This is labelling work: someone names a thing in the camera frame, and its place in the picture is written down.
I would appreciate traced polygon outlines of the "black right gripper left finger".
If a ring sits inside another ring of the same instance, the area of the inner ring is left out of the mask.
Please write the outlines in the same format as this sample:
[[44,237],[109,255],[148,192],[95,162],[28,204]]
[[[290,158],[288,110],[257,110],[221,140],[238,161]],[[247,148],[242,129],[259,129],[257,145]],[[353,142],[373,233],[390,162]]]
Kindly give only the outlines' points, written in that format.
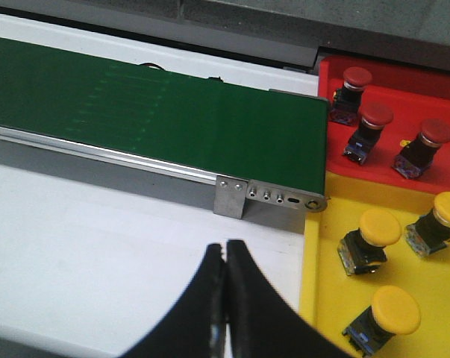
[[222,246],[207,246],[203,259],[167,314],[124,357],[223,357],[226,318]]

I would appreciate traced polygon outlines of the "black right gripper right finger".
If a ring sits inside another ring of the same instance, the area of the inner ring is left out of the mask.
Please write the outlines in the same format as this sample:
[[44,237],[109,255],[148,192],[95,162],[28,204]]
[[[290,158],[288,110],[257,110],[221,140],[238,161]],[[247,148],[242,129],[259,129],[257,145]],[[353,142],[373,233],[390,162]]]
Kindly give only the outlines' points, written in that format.
[[242,240],[226,245],[233,357],[348,357],[311,327],[266,279]]

